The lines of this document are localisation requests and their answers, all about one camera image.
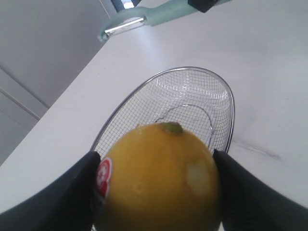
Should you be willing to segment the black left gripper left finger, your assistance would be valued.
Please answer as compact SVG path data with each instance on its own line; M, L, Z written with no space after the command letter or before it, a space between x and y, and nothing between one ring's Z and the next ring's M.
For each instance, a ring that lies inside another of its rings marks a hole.
M1 213L2 231L90 231L103 212L95 190L101 158L88 152L39 193Z

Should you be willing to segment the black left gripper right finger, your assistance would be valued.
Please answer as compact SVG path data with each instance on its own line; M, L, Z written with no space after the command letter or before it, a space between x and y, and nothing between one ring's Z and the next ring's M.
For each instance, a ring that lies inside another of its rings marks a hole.
M253 176L224 151L213 158L221 182L226 231L306 231L308 210Z

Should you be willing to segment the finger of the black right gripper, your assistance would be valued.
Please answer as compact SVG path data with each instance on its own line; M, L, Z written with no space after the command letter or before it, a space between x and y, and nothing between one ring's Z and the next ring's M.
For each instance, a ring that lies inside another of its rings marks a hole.
M188 4L196 10L206 13L217 3L217 0L188 0Z

